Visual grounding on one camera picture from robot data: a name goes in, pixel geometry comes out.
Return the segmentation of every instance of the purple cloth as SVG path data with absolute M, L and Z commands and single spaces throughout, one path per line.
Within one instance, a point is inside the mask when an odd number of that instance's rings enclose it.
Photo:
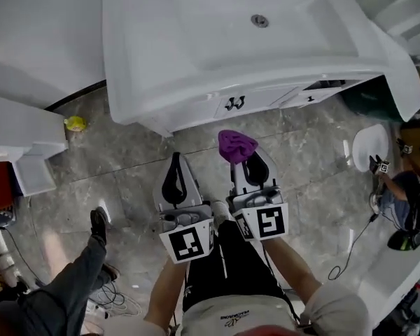
M 221 157 L 236 165 L 247 160 L 258 147 L 255 139 L 229 129 L 218 133 L 218 141 Z

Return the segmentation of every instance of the cabinet drawer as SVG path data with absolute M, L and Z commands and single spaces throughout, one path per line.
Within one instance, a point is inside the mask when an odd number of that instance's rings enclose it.
M 294 85 L 270 87 L 224 97 L 221 99 L 215 118 L 229 118 L 268 109 L 294 89 Z
M 335 95 L 341 91 L 340 87 L 330 88 L 325 90 L 304 90 L 296 94 L 296 96 L 290 98 L 282 105 L 281 109 L 287 109 L 288 107 L 306 106 L 308 104 L 317 104 L 330 96 Z

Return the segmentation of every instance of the person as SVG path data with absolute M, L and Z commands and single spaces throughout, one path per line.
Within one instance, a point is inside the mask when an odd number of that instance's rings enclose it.
M 370 170 L 378 175 L 384 185 L 382 191 L 371 195 L 370 204 L 376 214 L 392 216 L 393 221 L 403 231 L 420 230 L 420 167 L 410 154 L 404 153 L 405 142 L 398 140 L 404 171 L 391 178 L 378 170 L 379 156 L 370 157 Z
M 102 209 L 91 211 L 92 235 L 78 258 L 48 285 L 0 302 L 0 336 L 81 334 L 89 295 L 118 277 L 117 269 L 104 264 L 106 220 Z
M 188 275 L 188 262 L 174 264 L 168 258 L 144 319 L 113 322 L 111 318 L 105 335 L 165 336 L 184 280 L 182 335 L 372 334 L 367 308 L 357 295 L 339 283 L 322 285 L 282 238 L 264 240 L 266 252 L 306 305 L 300 323 L 294 322 L 287 312 L 287 297 L 271 269 L 251 243 L 244 241 L 237 224 L 230 220 L 227 205 L 217 203 L 212 206 L 218 231 L 213 251 L 192 260 Z

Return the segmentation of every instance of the cabinet door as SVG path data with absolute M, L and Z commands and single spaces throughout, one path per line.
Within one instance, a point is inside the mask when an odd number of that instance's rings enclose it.
M 295 88 L 294 85 L 268 87 L 248 91 L 245 94 L 224 97 L 221 99 L 215 118 L 229 118 L 268 109 L 274 102 Z
M 168 109 L 154 116 L 168 132 L 203 125 L 214 120 L 220 99 L 199 101 Z

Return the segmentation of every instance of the black shorts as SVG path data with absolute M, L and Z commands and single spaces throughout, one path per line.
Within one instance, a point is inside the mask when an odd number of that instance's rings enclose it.
M 184 312 L 198 302 L 226 295 L 268 295 L 288 300 L 271 269 L 251 243 L 244 241 L 235 222 L 224 221 L 218 235 L 210 255 L 190 263 L 183 295 Z

